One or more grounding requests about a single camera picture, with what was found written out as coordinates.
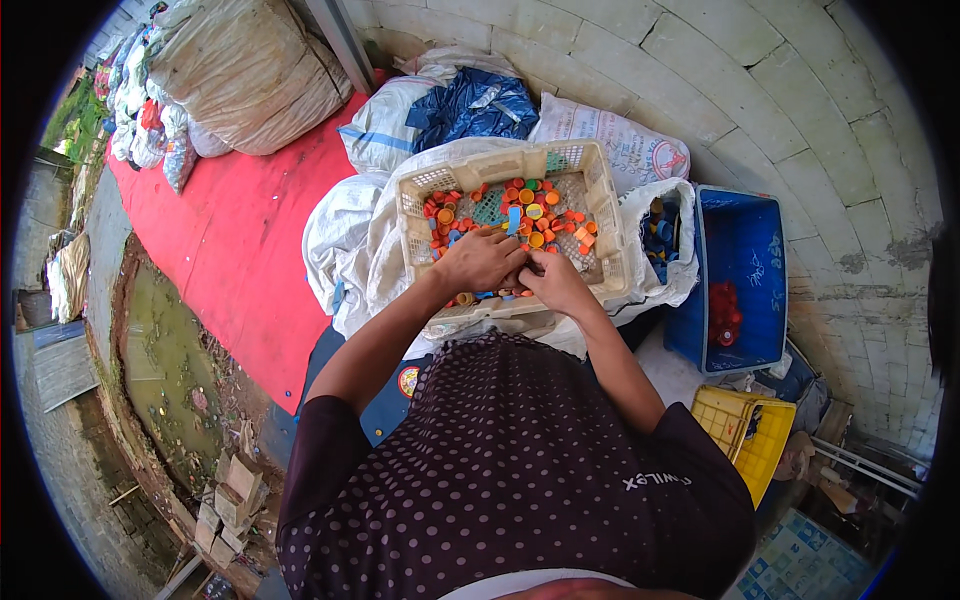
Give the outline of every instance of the tiled wall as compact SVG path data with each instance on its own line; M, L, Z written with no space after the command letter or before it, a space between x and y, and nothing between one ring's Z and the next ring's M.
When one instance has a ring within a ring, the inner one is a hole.
M925 287L943 216L890 61L843 0L345 0L361 37L509 58L535 92L681 138L694 179L780 199L795 341L855 426L929 456Z

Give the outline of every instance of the stagnant water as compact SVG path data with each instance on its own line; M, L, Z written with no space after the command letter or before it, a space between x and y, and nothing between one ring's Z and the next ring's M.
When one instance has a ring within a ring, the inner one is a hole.
M197 318L149 261L134 276L128 307L121 351L133 409L177 479L202 492L220 456L223 429Z

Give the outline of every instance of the red carpet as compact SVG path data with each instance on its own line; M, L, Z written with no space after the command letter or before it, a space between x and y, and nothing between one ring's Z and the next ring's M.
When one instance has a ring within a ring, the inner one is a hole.
M109 158L133 230L183 301L260 387L294 413L310 351L330 324L304 280L303 227L355 175L336 129L367 101L354 94L271 156L200 158L182 196L160 167Z

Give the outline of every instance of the blue tarp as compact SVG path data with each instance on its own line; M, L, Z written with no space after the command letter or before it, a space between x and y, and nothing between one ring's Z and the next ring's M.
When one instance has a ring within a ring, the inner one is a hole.
M407 113L407 127L423 130L414 152L461 137L526 139L540 116L523 81L464 67L447 87L437 85Z

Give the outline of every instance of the dark shirt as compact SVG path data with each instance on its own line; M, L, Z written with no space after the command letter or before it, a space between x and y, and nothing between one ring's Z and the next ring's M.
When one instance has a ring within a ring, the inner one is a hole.
M376 448L339 398L304 405L276 551L295 599L436 598L548 567L717 597L753 514L682 404L639 434L576 359L489 333L444 347Z

